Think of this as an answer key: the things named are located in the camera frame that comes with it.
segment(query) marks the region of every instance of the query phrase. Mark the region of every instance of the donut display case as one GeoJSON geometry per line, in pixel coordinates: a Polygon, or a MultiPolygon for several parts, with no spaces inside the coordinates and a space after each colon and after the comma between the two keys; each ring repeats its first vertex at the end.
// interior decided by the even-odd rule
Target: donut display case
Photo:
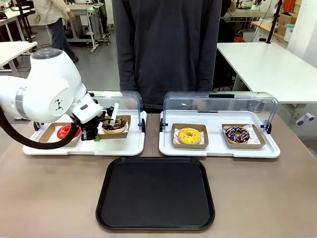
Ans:
{"type": "MultiPolygon", "coordinates": [[[[113,107],[119,104],[117,119],[124,121],[124,130],[118,134],[105,133],[102,122],[98,128],[96,140],[79,139],[76,144],[54,150],[38,150],[23,146],[27,155],[110,155],[134,156],[143,151],[145,139],[146,112],[142,111],[142,99],[137,92],[90,91],[102,107],[113,107]]],[[[54,131],[57,133],[60,125],[70,124],[71,118],[63,115],[53,123],[41,125],[30,139],[40,142],[51,142],[54,131]]]]}
{"type": "Polygon", "coordinates": [[[277,107],[275,98],[261,92],[168,93],[160,115],[159,150],[168,156],[276,158],[280,149],[270,133],[277,107]],[[178,143],[174,139],[175,126],[196,129],[205,126],[207,147],[175,146],[178,143]],[[232,138],[226,138],[225,132],[231,126],[240,128],[234,130],[237,133],[234,138],[241,137],[242,132],[243,140],[231,143],[232,138]]]}

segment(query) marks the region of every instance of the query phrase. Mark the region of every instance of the black sweater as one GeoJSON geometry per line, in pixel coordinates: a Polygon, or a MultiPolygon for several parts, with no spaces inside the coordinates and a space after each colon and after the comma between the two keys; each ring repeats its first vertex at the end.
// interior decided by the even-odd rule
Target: black sweater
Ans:
{"type": "Polygon", "coordinates": [[[221,0],[112,0],[120,90],[211,91],[221,0]]]}

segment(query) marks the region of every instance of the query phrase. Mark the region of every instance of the white tray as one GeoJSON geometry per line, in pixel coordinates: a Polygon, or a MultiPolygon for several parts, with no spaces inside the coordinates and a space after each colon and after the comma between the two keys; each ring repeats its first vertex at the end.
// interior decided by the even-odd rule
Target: white tray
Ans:
{"type": "Polygon", "coordinates": [[[159,150],[169,156],[233,156],[248,158],[276,158],[280,150],[271,135],[260,129],[258,116],[247,111],[219,111],[198,113],[197,111],[166,111],[168,126],[159,133],[159,150]],[[176,149],[171,143],[171,128],[174,123],[206,125],[209,145],[206,149],[176,149]],[[223,136],[221,124],[254,124],[261,132],[266,145],[261,149],[229,149],[223,136]]]}
{"type": "MultiPolygon", "coordinates": [[[[75,147],[62,147],[54,150],[38,150],[23,146],[23,152],[27,155],[114,155],[134,156],[143,151],[145,134],[139,129],[139,116],[137,110],[121,110],[118,115],[131,115],[131,125],[127,138],[107,139],[95,142],[93,140],[79,140],[75,147]]],[[[146,122],[146,112],[141,112],[141,119],[146,122]]],[[[62,116],[56,122],[71,122],[69,116],[62,116]]],[[[36,131],[31,140],[38,141],[50,123],[43,125],[36,131]]]]}

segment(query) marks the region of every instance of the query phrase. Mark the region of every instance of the cardboard box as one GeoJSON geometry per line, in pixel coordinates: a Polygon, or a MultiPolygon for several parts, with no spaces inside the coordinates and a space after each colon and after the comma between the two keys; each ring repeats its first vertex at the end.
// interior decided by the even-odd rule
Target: cardboard box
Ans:
{"type": "Polygon", "coordinates": [[[287,25],[287,24],[295,24],[297,20],[297,14],[293,12],[284,12],[280,14],[278,24],[287,25]]]}
{"type": "Polygon", "coordinates": [[[171,142],[174,148],[182,148],[182,149],[206,149],[206,147],[209,145],[208,140],[208,132],[205,125],[200,124],[180,124],[175,123],[172,125],[172,131],[171,131],[171,142]],[[190,145],[190,144],[175,144],[174,143],[174,132],[175,129],[183,129],[183,128],[193,128],[199,132],[204,133],[204,143],[201,145],[190,145]]]}
{"type": "MultiPolygon", "coordinates": [[[[39,139],[39,142],[47,143],[47,141],[50,139],[50,137],[55,133],[55,127],[56,126],[65,126],[65,125],[70,125],[70,123],[64,123],[64,122],[51,123],[50,126],[46,129],[44,134],[39,139]]],[[[77,136],[74,141],[69,142],[64,147],[75,147],[80,138],[81,138],[81,134],[79,136],[77,136]]]]}
{"type": "Polygon", "coordinates": [[[286,34],[286,29],[287,29],[286,26],[279,25],[277,29],[277,34],[284,37],[286,34]]]}
{"type": "Polygon", "coordinates": [[[263,146],[266,145],[266,142],[265,142],[263,136],[261,135],[261,133],[259,132],[259,130],[257,129],[257,127],[255,125],[252,125],[252,128],[253,128],[254,132],[256,133],[256,135],[260,141],[260,144],[232,144],[232,143],[230,143],[229,142],[230,140],[227,138],[223,128],[225,126],[233,126],[233,125],[244,127],[248,124],[222,124],[221,125],[224,138],[226,139],[227,145],[230,149],[261,149],[263,146]]]}
{"type": "Polygon", "coordinates": [[[130,115],[124,115],[124,116],[117,116],[117,118],[121,118],[125,120],[128,123],[128,129],[125,132],[118,133],[118,134],[99,134],[100,140],[107,140],[107,139],[124,139],[127,138],[128,132],[130,130],[131,126],[131,116],[130,115]]]}
{"type": "Polygon", "coordinates": [[[298,14],[300,9],[301,9],[301,6],[300,6],[300,5],[295,5],[295,7],[294,7],[294,13],[298,14]]]}

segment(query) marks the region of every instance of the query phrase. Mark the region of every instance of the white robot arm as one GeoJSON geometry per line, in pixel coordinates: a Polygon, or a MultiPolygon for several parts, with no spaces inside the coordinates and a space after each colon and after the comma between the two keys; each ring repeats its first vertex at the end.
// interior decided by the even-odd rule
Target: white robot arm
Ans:
{"type": "MultiPolygon", "coordinates": [[[[83,139],[95,139],[97,127],[105,112],[87,93],[80,74],[68,55],[57,49],[42,49],[34,53],[30,61],[31,71],[27,79],[0,77],[2,114],[39,122],[53,122],[67,114],[77,127],[82,128],[83,139]]],[[[106,111],[111,116],[113,108],[106,111]]],[[[5,128],[9,124],[3,117],[0,118],[0,125],[9,134],[5,128]]]]}

